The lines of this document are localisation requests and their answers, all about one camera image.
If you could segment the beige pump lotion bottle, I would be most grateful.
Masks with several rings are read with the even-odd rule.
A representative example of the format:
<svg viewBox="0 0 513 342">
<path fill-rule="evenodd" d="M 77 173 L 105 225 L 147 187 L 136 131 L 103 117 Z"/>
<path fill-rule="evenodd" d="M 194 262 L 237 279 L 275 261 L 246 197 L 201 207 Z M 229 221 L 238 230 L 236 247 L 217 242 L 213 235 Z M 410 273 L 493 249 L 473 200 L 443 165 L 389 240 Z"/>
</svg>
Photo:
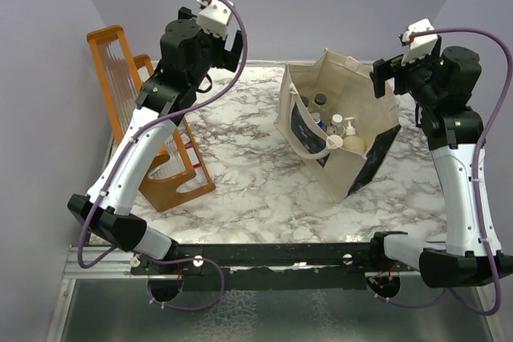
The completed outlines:
<svg viewBox="0 0 513 342">
<path fill-rule="evenodd" d="M 345 137 L 343 147 L 359 155 L 364 155 L 366 151 L 366 145 L 364 140 L 357 135 L 356 128 L 353 124 L 354 117 L 345 118 Z"/>
</svg>

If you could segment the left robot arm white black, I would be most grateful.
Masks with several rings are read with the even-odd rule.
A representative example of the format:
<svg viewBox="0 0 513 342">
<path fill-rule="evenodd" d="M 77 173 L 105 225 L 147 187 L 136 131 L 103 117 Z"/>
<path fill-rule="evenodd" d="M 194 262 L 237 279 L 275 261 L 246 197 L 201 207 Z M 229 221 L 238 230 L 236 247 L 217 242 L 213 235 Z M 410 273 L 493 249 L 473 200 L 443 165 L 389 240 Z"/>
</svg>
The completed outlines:
<svg viewBox="0 0 513 342">
<path fill-rule="evenodd" d="M 72 195 L 67 208 L 81 223 L 83 235 L 92 232 L 123 251 L 149 257 L 159 273 L 171 272 L 177 262 L 175 240 L 132 214 L 136 192 L 157 151 L 189 112 L 206 107 L 233 87 L 202 103 L 200 85 L 212 68 L 241 76 L 248 54 L 244 23 L 228 0 L 200 0 L 200 12 L 183 7 L 160 39 L 161 59 L 142 85 L 127 133 L 111 161 L 85 195 Z"/>
</svg>

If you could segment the beige canvas tote bag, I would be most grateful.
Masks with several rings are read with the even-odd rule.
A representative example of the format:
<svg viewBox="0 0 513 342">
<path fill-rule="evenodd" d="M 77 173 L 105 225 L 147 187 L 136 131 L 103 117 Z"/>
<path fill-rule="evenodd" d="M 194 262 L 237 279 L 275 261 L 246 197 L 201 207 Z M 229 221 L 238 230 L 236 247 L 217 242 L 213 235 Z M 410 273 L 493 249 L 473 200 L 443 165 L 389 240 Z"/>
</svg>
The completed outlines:
<svg viewBox="0 0 513 342">
<path fill-rule="evenodd" d="M 358 60 L 331 50 L 311 64 L 285 64 L 275 126 L 336 203 L 372 181 L 401 129 L 392 87 L 386 85 L 386 94 L 376 98 L 370 72 Z M 320 111 L 324 124 L 330 124 L 333 114 L 355 118 L 364 155 L 326 148 L 329 134 L 311 116 L 319 93 L 327 97 L 326 109 Z M 309 99 L 309 109 L 301 96 Z"/>
</svg>

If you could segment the green bottle cream lid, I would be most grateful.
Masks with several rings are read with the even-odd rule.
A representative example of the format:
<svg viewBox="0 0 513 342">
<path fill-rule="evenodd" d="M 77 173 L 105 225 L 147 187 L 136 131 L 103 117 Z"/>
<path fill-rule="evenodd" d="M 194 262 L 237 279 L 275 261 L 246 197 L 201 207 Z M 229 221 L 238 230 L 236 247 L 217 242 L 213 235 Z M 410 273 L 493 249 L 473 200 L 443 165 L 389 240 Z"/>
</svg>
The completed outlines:
<svg viewBox="0 0 513 342">
<path fill-rule="evenodd" d="M 344 139 L 340 135 L 329 135 L 326 138 L 326 148 L 328 150 L 334 150 L 338 148 L 343 148 Z"/>
</svg>

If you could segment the clear bottle black cap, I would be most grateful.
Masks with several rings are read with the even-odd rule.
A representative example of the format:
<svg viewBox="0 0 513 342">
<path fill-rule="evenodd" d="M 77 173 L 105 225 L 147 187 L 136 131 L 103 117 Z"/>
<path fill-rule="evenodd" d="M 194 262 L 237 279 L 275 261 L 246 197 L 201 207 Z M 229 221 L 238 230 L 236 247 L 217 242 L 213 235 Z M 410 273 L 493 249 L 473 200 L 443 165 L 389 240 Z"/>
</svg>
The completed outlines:
<svg viewBox="0 0 513 342">
<path fill-rule="evenodd" d="M 316 94 L 314 96 L 314 104 L 319 111 L 325 111 L 327 106 L 327 97 L 325 96 L 325 94 Z"/>
</svg>

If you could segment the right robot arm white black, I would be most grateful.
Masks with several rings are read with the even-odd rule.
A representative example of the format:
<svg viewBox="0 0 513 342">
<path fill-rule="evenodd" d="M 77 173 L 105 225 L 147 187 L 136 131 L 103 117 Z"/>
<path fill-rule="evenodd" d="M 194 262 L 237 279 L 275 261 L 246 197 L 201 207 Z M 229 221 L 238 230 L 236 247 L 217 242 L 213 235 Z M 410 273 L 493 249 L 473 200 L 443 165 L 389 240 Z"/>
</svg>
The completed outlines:
<svg viewBox="0 0 513 342">
<path fill-rule="evenodd" d="M 396 95 L 409 94 L 418 107 L 418 126 L 426 136 L 442 187 L 446 209 L 446 242 L 427 243 L 405 233 L 380 236 L 368 251 L 370 265 L 385 271 L 396 261 L 420 272 L 430 288 L 484 286 L 512 273 L 512 258 L 502 251 L 487 205 L 484 159 L 474 162 L 483 133 L 480 115 L 468 106 L 482 68 L 479 55 L 460 46 L 435 47 L 431 54 L 403 64 L 402 56 L 373 64 L 374 94 L 385 94 L 394 80 Z"/>
</svg>

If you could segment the silver chrome bottle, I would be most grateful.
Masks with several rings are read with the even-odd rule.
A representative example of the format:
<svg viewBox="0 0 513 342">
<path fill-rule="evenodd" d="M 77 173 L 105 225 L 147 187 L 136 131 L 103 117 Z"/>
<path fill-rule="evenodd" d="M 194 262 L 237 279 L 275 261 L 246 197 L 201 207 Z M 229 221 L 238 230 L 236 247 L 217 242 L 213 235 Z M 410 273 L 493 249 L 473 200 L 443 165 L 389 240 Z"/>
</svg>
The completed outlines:
<svg viewBox="0 0 513 342">
<path fill-rule="evenodd" d="M 331 117 L 331 124 L 327 129 L 329 135 L 338 135 L 344 137 L 345 127 L 343 124 L 343 117 L 339 114 L 333 114 Z"/>
</svg>

